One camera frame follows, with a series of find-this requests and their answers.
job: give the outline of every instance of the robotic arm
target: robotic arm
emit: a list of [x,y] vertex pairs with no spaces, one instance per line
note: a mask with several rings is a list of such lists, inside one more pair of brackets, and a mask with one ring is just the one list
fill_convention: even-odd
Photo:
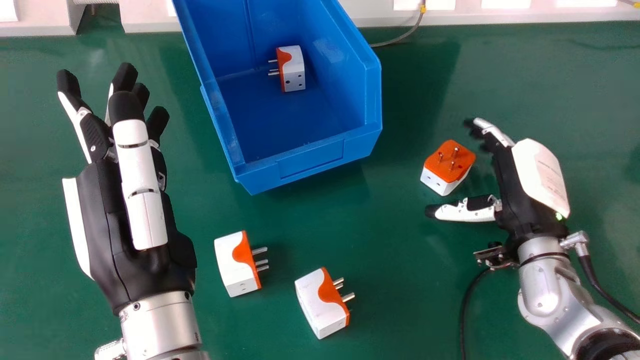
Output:
[[544,330],[567,359],[640,359],[640,336],[616,315],[594,303],[580,285],[568,250],[575,249],[594,288],[634,322],[636,314],[601,289],[587,250],[584,231],[569,234],[564,220],[570,207],[560,165],[542,144],[515,143],[480,118],[465,121],[482,148],[493,154],[500,199],[482,195],[454,204],[427,206],[427,217],[460,222],[489,222],[507,231],[505,244],[491,243],[474,253],[492,269],[515,266],[520,274],[518,308]]
[[147,121],[149,91],[121,64],[109,88],[106,121],[83,101],[77,78],[58,72],[58,98],[84,156],[79,176],[63,179],[76,257],[120,319],[122,338],[96,360],[208,360],[192,296],[197,266],[191,240],[175,225],[159,150],[169,114]]

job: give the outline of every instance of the white and orange plug adapter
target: white and orange plug adapter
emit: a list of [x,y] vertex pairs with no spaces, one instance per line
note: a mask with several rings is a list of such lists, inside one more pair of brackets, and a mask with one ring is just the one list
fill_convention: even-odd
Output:
[[269,70],[270,76],[280,75],[282,92],[292,92],[307,88],[305,81],[305,59],[299,45],[276,48],[276,58],[270,63],[278,63],[277,69]]
[[331,280],[324,267],[295,281],[296,294],[302,311],[318,339],[325,338],[349,325],[349,309],[345,302],[354,293],[341,296],[338,292],[344,279]]
[[424,162],[420,181],[441,196],[449,195],[467,177],[475,161],[473,152],[447,140]]
[[213,245],[222,283],[230,297],[262,288],[258,273],[269,268],[269,260],[255,261],[253,257],[266,252],[266,247],[252,250],[244,230],[217,238]]

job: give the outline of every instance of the metal prong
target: metal prong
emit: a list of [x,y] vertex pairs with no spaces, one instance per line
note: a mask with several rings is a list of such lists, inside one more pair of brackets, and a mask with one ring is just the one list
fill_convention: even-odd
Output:
[[262,254],[263,252],[267,252],[266,246],[251,250],[251,255],[256,256],[257,254]]
[[347,295],[342,297],[342,302],[347,302],[347,301],[349,301],[349,300],[351,300],[351,299],[353,299],[355,297],[356,297],[356,294],[348,293]]

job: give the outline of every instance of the green table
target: green table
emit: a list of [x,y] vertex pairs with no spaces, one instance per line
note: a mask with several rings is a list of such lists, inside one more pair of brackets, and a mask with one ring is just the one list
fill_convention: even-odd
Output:
[[[399,31],[363,30],[370,41]],[[0,359],[91,359],[120,336],[71,244],[60,179],[85,160],[55,73],[78,75],[101,110],[121,61],[138,68],[149,108],[172,115],[168,193],[198,254],[195,306],[212,359],[457,359],[458,308],[479,271],[471,253],[506,234],[425,219],[424,205],[443,199],[419,176],[446,139],[477,149],[461,127],[470,115],[555,152],[570,227],[591,235],[601,281],[638,311],[640,24],[428,27],[411,40],[377,50],[385,129],[370,157],[252,197],[232,179],[181,34],[125,35],[98,16],[76,37],[0,39]],[[497,192],[490,159],[478,154],[446,200],[488,192]],[[269,247],[271,269],[262,290],[230,299],[212,242],[240,229]],[[293,287],[320,266],[356,293],[351,325],[322,341]],[[561,359],[521,318],[517,290],[511,270],[479,285],[470,359]]]

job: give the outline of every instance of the blue plastic container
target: blue plastic container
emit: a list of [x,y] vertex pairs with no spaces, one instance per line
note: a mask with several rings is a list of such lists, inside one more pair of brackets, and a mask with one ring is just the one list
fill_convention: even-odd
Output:
[[[256,194],[368,156],[382,130],[381,66],[337,0],[174,0],[234,178]],[[300,45],[307,89],[268,60]]]

